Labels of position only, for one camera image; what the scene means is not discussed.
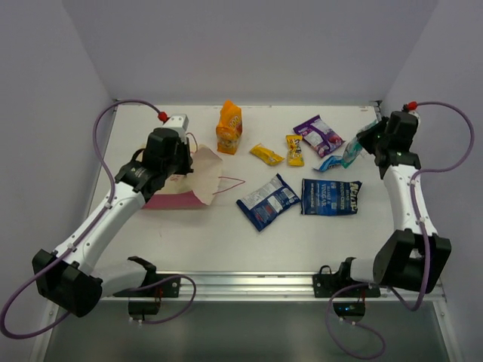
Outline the green white snack packet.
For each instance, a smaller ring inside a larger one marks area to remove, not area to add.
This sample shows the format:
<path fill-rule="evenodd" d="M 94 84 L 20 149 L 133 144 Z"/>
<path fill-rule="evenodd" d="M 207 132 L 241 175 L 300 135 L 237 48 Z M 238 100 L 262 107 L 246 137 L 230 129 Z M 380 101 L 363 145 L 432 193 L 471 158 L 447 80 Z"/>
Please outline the green white snack packet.
<path fill-rule="evenodd" d="M 343 168 L 345 169 L 348 168 L 353 163 L 353 161 L 360 155 L 363 149 L 363 147 L 358 141 L 357 135 L 361 132 L 369 130 L 377 123 L 378 123 L 378 120 L 374 120 L 370 124 L 365 125 L 356 133 L 356 135 L 352 138 L 352 140 L 346 144 L 346 148 L 344 149 L 344 152 L 342 155 L 342 161 L 341 161 L 341 165 Z"/>

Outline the purple snack packet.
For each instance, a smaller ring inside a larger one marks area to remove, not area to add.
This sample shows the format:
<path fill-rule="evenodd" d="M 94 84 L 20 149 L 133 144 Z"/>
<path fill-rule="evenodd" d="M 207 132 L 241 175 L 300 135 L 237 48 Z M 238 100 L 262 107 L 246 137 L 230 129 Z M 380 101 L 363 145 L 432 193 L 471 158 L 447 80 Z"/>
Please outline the purple snack packet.
<path fill-rule="evenodd" d="M 293 132 L 301 136 L 320 158 L 330 155 L 344 144 L 344 139 L 319 115 L 297 125 Z"/>

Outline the pink beige paper bag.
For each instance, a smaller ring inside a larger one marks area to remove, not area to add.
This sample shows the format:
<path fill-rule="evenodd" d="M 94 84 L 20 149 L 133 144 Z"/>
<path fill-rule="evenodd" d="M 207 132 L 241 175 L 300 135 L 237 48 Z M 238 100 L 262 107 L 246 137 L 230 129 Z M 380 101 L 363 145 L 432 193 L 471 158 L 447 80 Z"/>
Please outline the pink beige paper bag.
<path fill-rule="evenodd" d="M 214 198 L 245 183 L 243 179 L 223 175 L 223 160 L 209 147 L 195 143 L 193 172 L 173 175 L 156 192 L 145 210 L 197 209 L 210 206 Z"/>

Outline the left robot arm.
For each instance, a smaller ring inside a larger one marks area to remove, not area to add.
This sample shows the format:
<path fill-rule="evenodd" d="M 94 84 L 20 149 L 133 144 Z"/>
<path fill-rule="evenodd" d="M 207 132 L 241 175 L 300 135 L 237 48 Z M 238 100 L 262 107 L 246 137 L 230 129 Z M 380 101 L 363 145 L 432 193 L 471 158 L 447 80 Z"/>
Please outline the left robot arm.
<path fill-rule="evenodd" d="M 148 296 L 162 282 L 156 267 L 137 256 L 114 269 L 97 269 L 103 251 L 122 226 L 174 174 L 192 172 L 186 130 L 163 126 L 149 134 L 144 149 L 136 151 L 115 177 L 106 200 L 54 251 L 40 250 L 32 259 L 41 296 L 76 317 L 90 313 L 105 296 L 120 292 Z"/>

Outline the yellow candy bag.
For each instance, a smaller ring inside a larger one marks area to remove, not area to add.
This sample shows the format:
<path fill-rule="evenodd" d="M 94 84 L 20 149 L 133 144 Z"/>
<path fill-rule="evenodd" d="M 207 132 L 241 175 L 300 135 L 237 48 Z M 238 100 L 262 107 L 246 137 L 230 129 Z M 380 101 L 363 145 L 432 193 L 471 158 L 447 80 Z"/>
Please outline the yellow candy bag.
<path fill-rule="evenodd" d="M 287 135 L 285 137 L 288 146 L 288 165 L 291 167 L 303 167 L 305 162 L 301 149 L 303 137 L 301 135 Z"/>

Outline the dark blue vinegar chip bag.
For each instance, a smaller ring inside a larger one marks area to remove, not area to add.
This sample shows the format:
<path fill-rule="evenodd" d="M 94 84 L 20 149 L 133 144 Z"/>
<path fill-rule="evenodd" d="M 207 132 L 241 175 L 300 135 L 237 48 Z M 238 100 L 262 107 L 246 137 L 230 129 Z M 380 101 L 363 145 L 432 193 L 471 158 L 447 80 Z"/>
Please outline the dark blue vinegar chip bag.
<path fill-rule="evenodd" d="M 362 182 L 303 179 L 301 214 L 348 216 L 358 212 L 358 193 Z"/>

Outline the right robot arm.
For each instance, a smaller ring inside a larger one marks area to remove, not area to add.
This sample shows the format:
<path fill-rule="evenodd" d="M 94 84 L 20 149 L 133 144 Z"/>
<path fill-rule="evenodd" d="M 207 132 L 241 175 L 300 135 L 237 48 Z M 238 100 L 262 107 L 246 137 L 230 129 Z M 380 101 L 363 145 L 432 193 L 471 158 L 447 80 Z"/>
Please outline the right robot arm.
<path fill-rule="evenodd" d="M 420 184 L 421 163 L 410 150 L 420 118 L 414 111 L 394 111 L 363 127 L 347 144 L 350 165 L 360 151 L 374 156 L 389 195 L 394 231 L 373 259 L 347 258 L 336 286 L 355 295 L 363 283 L 431 293 L 451 254 L 451 242 L 432 224 Z"/>

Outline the light blue white wrapper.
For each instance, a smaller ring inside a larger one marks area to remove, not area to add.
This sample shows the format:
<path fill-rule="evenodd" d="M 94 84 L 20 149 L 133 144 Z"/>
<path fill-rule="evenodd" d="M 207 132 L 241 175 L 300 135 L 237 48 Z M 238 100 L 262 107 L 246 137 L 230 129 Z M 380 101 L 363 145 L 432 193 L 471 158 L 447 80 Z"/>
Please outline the light blue white wrapper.
<path fill-rule="evenodd" d="M 340 167 L 342 165 L 342 161 L 343 161 L 342 156 L 331 155 L 324 158 L 320 164 L 318 164 L 317 166 L 314 166 L 312 169 L 323 173 L 335 167 Z"/>

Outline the yellow orange snack packet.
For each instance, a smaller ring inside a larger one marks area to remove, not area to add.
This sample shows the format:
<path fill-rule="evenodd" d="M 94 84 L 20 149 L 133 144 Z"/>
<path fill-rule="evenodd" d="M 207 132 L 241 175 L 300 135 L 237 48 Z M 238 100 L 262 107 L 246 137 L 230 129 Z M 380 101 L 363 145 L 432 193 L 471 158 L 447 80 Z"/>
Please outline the yellow orange snack packet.
<path fill-rule="evenodd" d="M 273 150 L 266 148 L 262 143 L 255 145 L 250 153 L 269 166 L 276 166 L 283 162 L 284 157 L 276 154 Z"/>

